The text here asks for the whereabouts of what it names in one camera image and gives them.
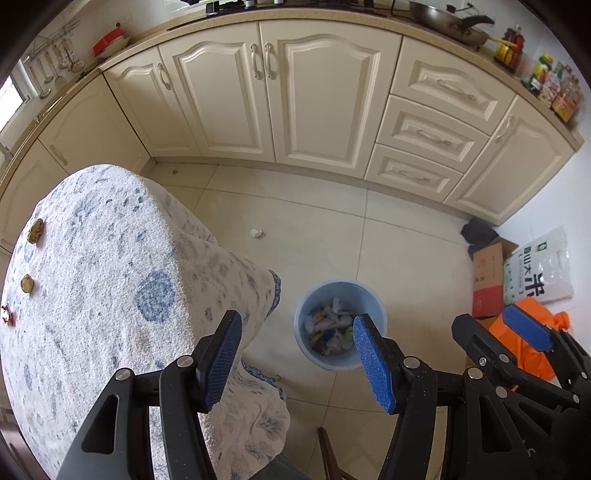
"orange bag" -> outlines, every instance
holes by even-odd
[[[530,314],[538,322],[550,325],[554,330],[566,330],[570,327],[568,313],[560,312],[552,315],[546,307],[531,297],[520,300],[515,305]],[[502,314],[496,318],[489,331],[517,357],[517,366],[519,368],[547,381],[555,377],[554,370],[544,352],[536,352],[523,338],[505,325]]]

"utensil rack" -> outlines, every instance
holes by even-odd
[[[80,23],[80,20],[71,20],[68,23],[66,23],[63,27],[58,29],[51,36],[49,36],[49,38],[43,37],[42,35],[36,36],[35,40],[33,40],[33,47],[29,51],[28,57],[25,59],[24,62],[28,63],[28,62],[31,62],[34,59],[36,59],[37,56],[42,54],[45,50],[47,50],[49,47],[51,47],[55,42],[57,42],[58,40],[61,40],[62,38],[65,38],[68,35],[68,33],[70,33],[72,30],[74,30],[78,26],[79,23]],[[39,45],[37,47],[36,43],[37,43],[38,38],[42,38],[43,43],[41,43],[41,45]]]

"metal bolt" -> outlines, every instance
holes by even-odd
[[[421,364],[418,358],[414,358],[413,356],[406,357],[403,363],[406,368],[418,368]]]
[[[468,369],[468,377],[473,380],[480,380],[482,378],[482,372],[475,367]]]
[[[499,398],[507,398],[507,390],[505,390],[501,386],[498,386],[495,388],[495,393],[496,393],[496,396]]]
[[[190,355],[183,355],[177,360],[177,365],[181,368],[189,367],[193,364],[193,357]]]
[[[131,370],[129,368],[122,368],[115,372],[115,378],[117,380],[127,380],[131,375]]]

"white wall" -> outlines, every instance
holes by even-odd
[[[544,27],[537,55],[549,52],[555,59],[574,62],[552,33]],[[591,90],[582,80],[584,98],[591,102]],[[574,337],[591,352],[591,115],[584,109],[578,125],[587,142],[575,153],[560,172],[519,212],[507,220],[499,233],[519,244],[527,243],[559,225],[566,228],[569,242],[571,281],[574,297],[548,307],[554,313],[569,313]]]

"trash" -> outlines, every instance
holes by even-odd
[[[546,303],[574,295],[570,282],[569,246],[561,225],[505,261],[504,300],[507,305],[526,297]]]
[[[335,355],[351,350],[353,342],[353,319],[356,313],[344,308],[341,299],[334,297],[325,301],[304,316],[304,327],[310,335],[312,350],[321,355]]]

